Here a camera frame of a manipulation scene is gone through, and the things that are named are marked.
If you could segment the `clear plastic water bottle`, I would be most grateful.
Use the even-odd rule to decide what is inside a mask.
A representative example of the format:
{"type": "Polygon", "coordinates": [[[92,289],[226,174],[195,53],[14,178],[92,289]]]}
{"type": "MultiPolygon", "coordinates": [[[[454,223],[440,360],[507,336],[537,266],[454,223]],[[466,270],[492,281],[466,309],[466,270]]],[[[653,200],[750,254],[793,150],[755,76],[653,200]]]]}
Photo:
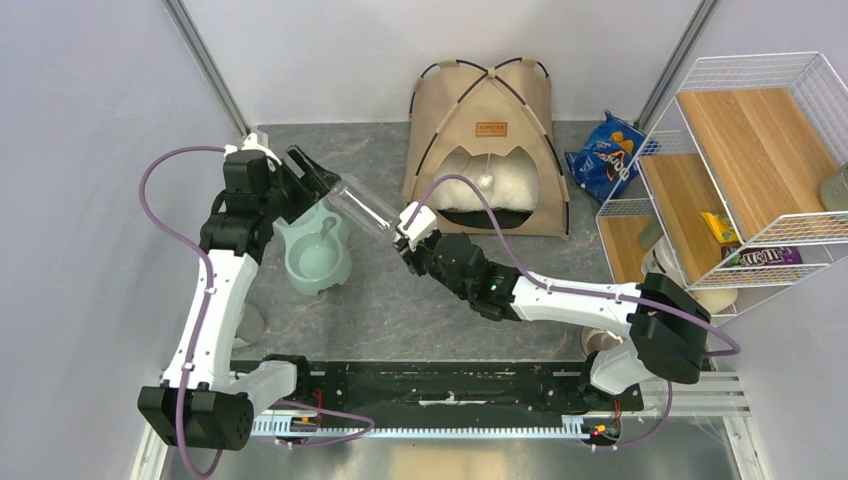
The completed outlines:
{"type": "Polygon", "coordinates": [[[384,243],[395,240],[398,211],[359,179],[343,174],[326,200],[331,209],[384,243]]]}

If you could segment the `mint green bowl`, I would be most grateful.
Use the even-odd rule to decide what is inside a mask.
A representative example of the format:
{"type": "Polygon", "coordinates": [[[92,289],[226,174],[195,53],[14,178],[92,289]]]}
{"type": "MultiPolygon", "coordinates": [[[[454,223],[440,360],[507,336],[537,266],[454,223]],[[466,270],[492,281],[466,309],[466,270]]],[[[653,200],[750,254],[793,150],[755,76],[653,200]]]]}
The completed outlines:
{"type": "Polygon", "coordinates": [[[347,281],[352,271],[347,245],[350,222],[328,209],[324,201],[292,223],[275,220],[273,229],[282,236],[285,268],[297,292],[315,296],[347,281]]]}

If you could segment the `white fluffy pillow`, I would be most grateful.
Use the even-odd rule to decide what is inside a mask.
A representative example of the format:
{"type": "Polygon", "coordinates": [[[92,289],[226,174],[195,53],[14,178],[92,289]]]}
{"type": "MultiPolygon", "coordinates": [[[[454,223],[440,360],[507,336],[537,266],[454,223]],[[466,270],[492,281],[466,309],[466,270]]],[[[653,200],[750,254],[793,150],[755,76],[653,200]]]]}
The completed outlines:
{"type": "MultiPolygon", "coordinates": [[[[435,178],[451,174],[467,178],[474,183],[493,210],[534,211],[539,201],[539,174],[532,157],[521,147],[514,148],[506,156],[491,153],[494,186],[491,191],[482,191],[477,180],[484,170],[487,154],[471,155],[464,148],[457,147],[445,157],[435,178]]],[[[432,194],[431,200],[439,210],[463,213],[483,210],[476,194],[459,180],[442,183],[432,194]]]]}

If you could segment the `steel pet bowl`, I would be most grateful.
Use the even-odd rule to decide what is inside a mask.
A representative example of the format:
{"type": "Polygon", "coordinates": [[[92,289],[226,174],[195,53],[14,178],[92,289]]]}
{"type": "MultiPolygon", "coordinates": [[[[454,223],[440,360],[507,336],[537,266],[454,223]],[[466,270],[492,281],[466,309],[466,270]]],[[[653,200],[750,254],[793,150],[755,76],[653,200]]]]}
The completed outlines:
{"type": "Polygon", "coordinates": [[[583,327],[580,336],[580,345],[583,355],[588,357],[592,353],[607,351],[620,344],[624,338],[607,330],[583,327]]]}

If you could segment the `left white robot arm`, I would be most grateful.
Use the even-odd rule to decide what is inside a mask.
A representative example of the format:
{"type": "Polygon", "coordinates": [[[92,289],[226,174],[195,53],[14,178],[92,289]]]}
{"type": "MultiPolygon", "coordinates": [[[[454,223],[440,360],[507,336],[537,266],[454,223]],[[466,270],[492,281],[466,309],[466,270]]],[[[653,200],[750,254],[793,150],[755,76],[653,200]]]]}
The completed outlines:
{"type": "Polygon", "coordinates": [[[303,356],[270,355],[233,377],[231,355],[274,221],[299,219],[340,180],[298,146],[286,151],[292,165],[263,146],[227,145],[217,151],[224,157],[224,188],[197,240],[152,212],[146,196],[151,169],[139,185],[139,199],[151,221],[199,257],[194,297],[176,352],[158,385],[142,387],[137,400],[158,436],[181,450],[242,449],[255,417],[306,384],[303,356]]]}

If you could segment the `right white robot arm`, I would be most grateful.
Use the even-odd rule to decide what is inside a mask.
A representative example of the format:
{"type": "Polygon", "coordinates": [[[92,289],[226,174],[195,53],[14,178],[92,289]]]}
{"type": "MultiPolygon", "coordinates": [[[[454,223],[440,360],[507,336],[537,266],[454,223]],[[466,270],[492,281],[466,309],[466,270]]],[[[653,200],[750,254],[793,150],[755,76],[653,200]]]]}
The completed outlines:
{"type": "Polygon", "coordinates": [[[689,385],[700,379],[708,313],[663,275],[623,284],[544,280],[489,260],[465,234],[438,231],[417,241],[397,233],[393,246],[412,273],[432,278],[486,319],[555,321],[622,337],[584,364],[584,395],[618,395],[652,378],[689,385]]]}

